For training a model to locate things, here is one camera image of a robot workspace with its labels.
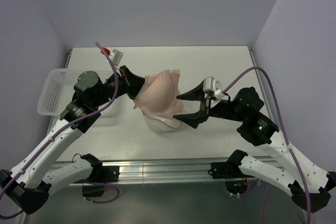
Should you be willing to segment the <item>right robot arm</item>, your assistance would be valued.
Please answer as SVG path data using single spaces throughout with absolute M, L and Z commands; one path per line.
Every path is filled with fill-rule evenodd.
M 177 96 L 179 100 L 199 101 L 199 111 L 174 118 L 194 129 L 210 117 L 240 122 L 240 136 L 281 165 L 277 168 L 235 150 L 227 161 L 211 163 L 209 174 L 214 179 L 256 177 L 284 191 L 305 211 L 315 213 L 324 208 L 331 198 L 329 191 L 335 188 L 335 172 L 318 167 L 285 142 L 279 127 L 261 113 L 264 102 L 255 88 L 242 88 L 233 99 L 224 100 L 219 89 L 208 89 L 205 83 Z

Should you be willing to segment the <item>pink bra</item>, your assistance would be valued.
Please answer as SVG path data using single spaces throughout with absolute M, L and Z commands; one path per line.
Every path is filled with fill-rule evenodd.
M 183 103 L 177 99 L 180 70 L 164 70 L 145 77 L 145 83 L 134 99 L 134 107 L 148 115 L 172 119 L 183 112 Z

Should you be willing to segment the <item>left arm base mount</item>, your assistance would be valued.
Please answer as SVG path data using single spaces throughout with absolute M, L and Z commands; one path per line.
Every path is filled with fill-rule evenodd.
M 81 183 L 115 183 L 119 179 L 119 166 L 101 166 L 94 168 L 89 178 L 81 180 Z M 105 187 L 101 185 L 82 186 L 82 195 L 88 198 L 101 197 Z

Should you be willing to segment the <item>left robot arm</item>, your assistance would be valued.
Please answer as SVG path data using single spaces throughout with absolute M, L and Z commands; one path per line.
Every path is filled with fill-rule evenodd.
M 84 135 L 101 116 L 103 109 L 127 95 L 135 99 L 145 83 L 144 77 L 120 67 L 105 82 L 94 71 L 85 71 L 74 85 L 72 101 L 66 106 L 49 134 L 17 166 L 1 170 L 1 195 L 7 195 L 21 212 L 39 210 L 55 192 L 74 182 L 99 182 L 102 162 L 91 154 L 51 172 L 60 155 Z

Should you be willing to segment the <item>white bra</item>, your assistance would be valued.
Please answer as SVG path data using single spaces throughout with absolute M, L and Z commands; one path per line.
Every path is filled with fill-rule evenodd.
M 177 130 L 182 126 L 182 122 L 174 118 L 164 118 L 153 116 L 150 118 L 150 129 L 155 132 L 168 132 Z

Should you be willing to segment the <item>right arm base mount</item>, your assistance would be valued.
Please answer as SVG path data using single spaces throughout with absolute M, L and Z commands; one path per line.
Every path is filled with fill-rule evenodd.
M 249 182 L 252 176 L 243 174 L 237 166 L 231 162 L 212 162 L 211 168 L 207 171 L 212 179 L 223 179 L 228 194 L 232 196 L 244 196 L 260 185 L 259 179 Z

